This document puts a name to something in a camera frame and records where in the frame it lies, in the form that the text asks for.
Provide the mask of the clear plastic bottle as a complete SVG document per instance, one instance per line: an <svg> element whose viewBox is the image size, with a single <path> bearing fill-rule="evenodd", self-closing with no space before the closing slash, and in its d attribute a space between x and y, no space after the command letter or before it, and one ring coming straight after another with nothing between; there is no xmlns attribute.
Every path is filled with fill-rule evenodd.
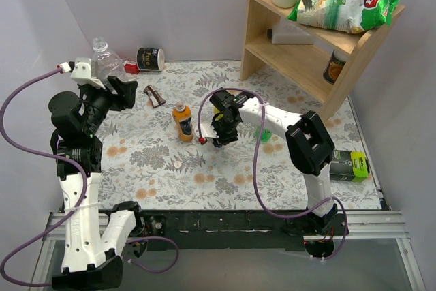
<svg viewBox="0 0 436 291"><path fill-rule="evenodd" d="M102 37L95 37L92 42L94 50L93 60L97 63L97 77L107 86L109 76L117 77L122 82L128 78L121 58L108 47L108 43Z"/></svg>

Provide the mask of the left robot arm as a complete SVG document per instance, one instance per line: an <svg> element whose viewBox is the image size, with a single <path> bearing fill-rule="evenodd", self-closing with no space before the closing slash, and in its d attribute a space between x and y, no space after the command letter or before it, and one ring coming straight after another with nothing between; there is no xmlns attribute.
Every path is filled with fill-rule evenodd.
<svg viewBox="0 0 436 291"><path fill-rule="evenodd" d="M69 215L61 274L52 278L54 290L118 288L127 239L144 232L145 220L133 201L115 205L106 229L99 228L102 142L96 133L109 111L133 108L138 87L136 81L123 82L113 76L108 82L111 89L81 85L79 94L64 91L48 104L56 128L50 144Z"/></svg>

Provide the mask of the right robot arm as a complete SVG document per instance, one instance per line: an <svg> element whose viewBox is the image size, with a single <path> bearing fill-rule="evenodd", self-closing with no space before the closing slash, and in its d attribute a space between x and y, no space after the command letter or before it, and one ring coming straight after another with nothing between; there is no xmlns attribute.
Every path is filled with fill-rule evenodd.
<svg viewBox="0 0 436 291"><path fill-rule="evenodd" d="M330 186L335 146L319 115L313 111L287 112L267 104L255 93L243 89L239 92L232 95L227 88L220 88L208 96L222 117L213 117L210 124L198 123L199 141L211 140L215 147L236 142L239 123L257 123L284 139L294 167L303 174L307 192L307 210L292 217L306 215L313 233L327 233L337 214Z"/></svg>

